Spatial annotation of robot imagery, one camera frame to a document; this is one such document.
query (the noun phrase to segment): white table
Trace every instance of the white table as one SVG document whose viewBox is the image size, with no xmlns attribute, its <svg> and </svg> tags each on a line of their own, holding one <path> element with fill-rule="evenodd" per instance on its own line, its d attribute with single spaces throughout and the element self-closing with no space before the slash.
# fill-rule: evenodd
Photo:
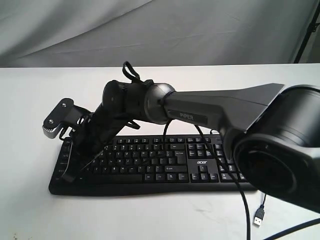
<svg viewBox="0 0 320 240">
<path fill-rule="evenodd" d="M 245 88 L 266 83 L 320 85 L 320 64 L 139 67 L 143 79 L 166 82 L 177 91 Z M 95 110 L 107 81 L 126 81 L 121 68 L 0 69 L 0 239 L 12 240 L 197 240 L 245 239 L 238 192 L 174 193 L 136 197 L 53 196 L 48 184 L 61 142 L 42 131 L 45 117 L 62 98 Z M 121 135 L 161 134 L 162 125 L 141 123 Z M 168 134 L 196 134 L 173 121 Z M 250 215 L 262 194 L 246 194 Z M 319 217 L 268 196 L 253 240 Z M 319 239 L 313 226 L 283 239 Z"/>
</svg>

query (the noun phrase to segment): robotic arm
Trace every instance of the robotic arm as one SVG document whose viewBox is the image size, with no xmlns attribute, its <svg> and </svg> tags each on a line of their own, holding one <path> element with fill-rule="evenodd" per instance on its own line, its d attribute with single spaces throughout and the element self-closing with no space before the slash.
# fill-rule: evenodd
<svg viewBox="0 0 320 240">
<path fill-rule="evenodd" d="M 128 67 L 133 76 L 125 70 Z M 217 130 L 225 155 L 262 192 L 320 213 L 320 88 L 283 90 L 266 84 L 237 90 L 178 92 L 166 83 L 141 81 L 128 62 L 132 80 L 108 82 L 95 112 L 62 99 L 43 122 L 44 134 L 60 139 L 72 128 L 77 172 L 134 120 L 165 124 L 171 119 Z"/>
</svg>

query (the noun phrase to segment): keyboard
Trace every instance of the keyboard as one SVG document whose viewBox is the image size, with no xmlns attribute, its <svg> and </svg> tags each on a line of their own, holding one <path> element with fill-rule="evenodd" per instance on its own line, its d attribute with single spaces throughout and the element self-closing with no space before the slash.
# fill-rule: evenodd
<svg viewBox="0 0 320 240">
<path fill-rule="evenodd" d="M 228 166 L 243 190 L 257 190 L 246 181 L 235 163 L 225 158 L 220 136 L 208 134 L 204 137 L 213 147 L 217 159 L 206 149 L 199 135 L 168 135 L 166 151 L 163 151 L 161 135 L 116 136 L 105 146 L 101 156 L 93 160 L 72 183 L 61 178 L 70 154 L 71 140 L 66 138 L 49 191 L 54 195 L 68 196 L 238 191 L 217 161 Z"/>
</svg>

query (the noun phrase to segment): usb connector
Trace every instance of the usb connector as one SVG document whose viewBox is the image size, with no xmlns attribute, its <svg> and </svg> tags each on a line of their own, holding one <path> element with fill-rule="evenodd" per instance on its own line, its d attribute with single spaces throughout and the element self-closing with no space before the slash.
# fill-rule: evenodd
<svg viewBox="0 0 320 240">
<path fill-rule="evenodd" d="M 257 211 L 255 212 L 255 215 L 254 215 L 253 223 L 255 225 L 257 225 L 258 227 L 260 227 L 262 220 L 264 219 L 264 215 L 265 215 L 264 207 L 265 206 L 260 205 L 260 207 L 257 209 Z"/>
</svg>

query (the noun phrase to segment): gray backdrop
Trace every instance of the gray backdrop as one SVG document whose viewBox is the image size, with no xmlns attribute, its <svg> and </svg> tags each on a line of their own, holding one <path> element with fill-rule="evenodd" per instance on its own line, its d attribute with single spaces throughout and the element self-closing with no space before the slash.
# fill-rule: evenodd
<svg viewBox="0 0 320 240">
<path fill-rule="evenodd" d="M 0 0 L 0 66 L 292 62 L 318 0 Z"/>
</svg>

